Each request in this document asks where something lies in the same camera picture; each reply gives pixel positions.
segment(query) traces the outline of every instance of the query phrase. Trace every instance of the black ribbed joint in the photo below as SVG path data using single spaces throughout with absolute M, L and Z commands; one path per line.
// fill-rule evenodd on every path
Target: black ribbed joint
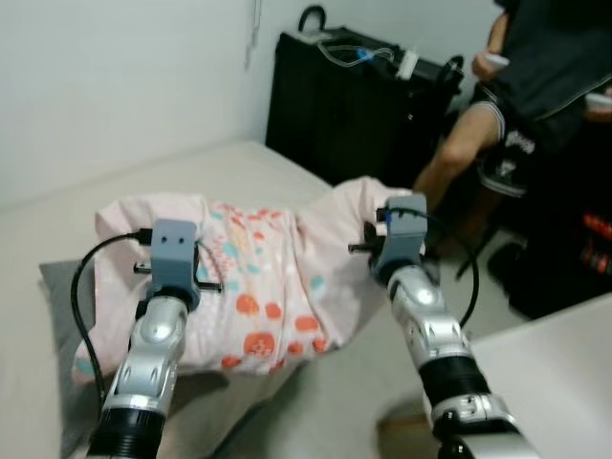
M 474 459 L 474 456 L 461 440 L 453 439 L 442 444 L 438 459 Z
M 102 412 L 89 455 L 155 459 L 162 441 L 165 417 L 136 408 L 111 408 Z
M 423 365 L 421 379 L 431 406 L 469 394 L 491 394 L 487 380 L 470 357 L 446 357 Z

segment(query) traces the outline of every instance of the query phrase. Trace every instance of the white wall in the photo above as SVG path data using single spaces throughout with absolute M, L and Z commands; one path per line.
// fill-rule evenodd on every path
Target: white wall
M 167 154 L 263 140 L 279 33 L 308 0 L 2 0 L 0 207 Z M 350 0 L 323 2 L 338 18 Z

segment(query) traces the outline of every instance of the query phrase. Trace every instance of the orange flower print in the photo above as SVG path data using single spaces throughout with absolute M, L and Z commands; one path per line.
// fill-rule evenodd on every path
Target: orange flower print
M 221 366 L 223 368 L 233 368 L 240 364 L 241 360 L 234 356 L 225 356 L 221 360 Z
M 282 361 L 278 361 L 275 366 L 270 368 L 270 373 L 273 373 L 274 371 L 280 370 L 283 366 L 285 366 L 285 360 L 284 359 Z
M 287 352 L 292 356 L 301 356 L 304 352 L 304 346 L 299 341 L 294 341 L 287 346 Z
M 300 316 L 295 320 L 295 328 L 298 332 L 314 332 L 318 330 L 318 322 L 312 316 Z
M 242 224 L 238 217 L 231 217 L 231 221 L 238 225 L 240 228 L 244 229 L 245 226 Z
M 280 307 L 276 303 L 268 303 L 266 305 L 266 316 L 268 316 L 270 320 L 277 320 L 282 314 Z
M 259 314 L 259 305 L 252 295 L 240 295 L 236 301 L 236 309 L 240 314 L 256 316 Z
M 325 352 L 325 346 L 327 341 L 324 338 L 317 338 L 313 340 L 313 347 L 317 352 Z
M 245 339 L 245 354 L 256 357 L 268 357 L 274 352 L 274 337 L 270 333 L 250 333 Z

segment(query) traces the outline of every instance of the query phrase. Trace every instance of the knee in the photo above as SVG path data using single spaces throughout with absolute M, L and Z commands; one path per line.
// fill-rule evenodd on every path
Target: knee
M 478 151 L 467 143 L 445 142 L 434 162 L 440 173 L 454 177 L 470 167 L 477 153 Z

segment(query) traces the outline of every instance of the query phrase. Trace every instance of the black t-shirt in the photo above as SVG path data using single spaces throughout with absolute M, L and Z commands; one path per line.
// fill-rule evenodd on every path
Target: black t-shirt
M 612 84 L 612 0 L 494 1 L 511 16 L 511 64 L 492 86 L 559 149 L 579 129 L 583 93 Z

